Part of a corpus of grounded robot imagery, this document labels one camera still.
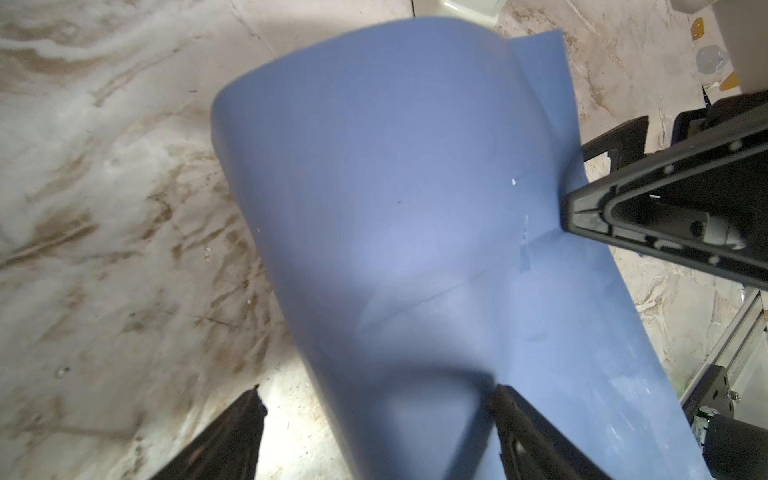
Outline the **blue wrapping paper sheet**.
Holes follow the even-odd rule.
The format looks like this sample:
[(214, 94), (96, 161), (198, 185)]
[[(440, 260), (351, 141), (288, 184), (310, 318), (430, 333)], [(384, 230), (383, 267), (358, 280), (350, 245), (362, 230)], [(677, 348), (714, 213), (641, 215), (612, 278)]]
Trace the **blue wrapping paper sheet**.
[(385, 23), (223, 88), (212, 144), (357, 479), (500, 479), (514, 387), (614, 479), (709, 470), (585, 185), (559, 31)]

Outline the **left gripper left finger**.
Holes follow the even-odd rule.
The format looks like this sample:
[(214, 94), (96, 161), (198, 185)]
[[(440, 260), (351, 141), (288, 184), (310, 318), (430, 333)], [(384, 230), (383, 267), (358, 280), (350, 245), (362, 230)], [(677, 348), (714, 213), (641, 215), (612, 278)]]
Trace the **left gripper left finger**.
[(253, 479), (267, 414), (258, 388), (245, 391), (152, 480)]

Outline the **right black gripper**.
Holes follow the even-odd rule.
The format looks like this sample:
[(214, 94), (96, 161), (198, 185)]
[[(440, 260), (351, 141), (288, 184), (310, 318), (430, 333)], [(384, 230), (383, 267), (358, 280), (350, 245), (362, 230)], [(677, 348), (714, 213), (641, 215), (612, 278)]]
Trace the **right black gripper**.
[(562, 226), (573, 234), (767, 287), (767, 92), (727, 97), (679, 114), (671, 146), (645, 150), (649, 117), (582, 145), (609, 173), (570, 192)]

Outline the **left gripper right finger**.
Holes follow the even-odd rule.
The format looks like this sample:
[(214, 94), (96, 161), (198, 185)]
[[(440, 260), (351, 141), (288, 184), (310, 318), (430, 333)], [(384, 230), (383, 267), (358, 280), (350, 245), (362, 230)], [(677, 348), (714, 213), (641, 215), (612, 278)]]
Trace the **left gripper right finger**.
[(609, 476), (514, 388), (497, 385), (490, 399), (508, 479), (607, 479)]

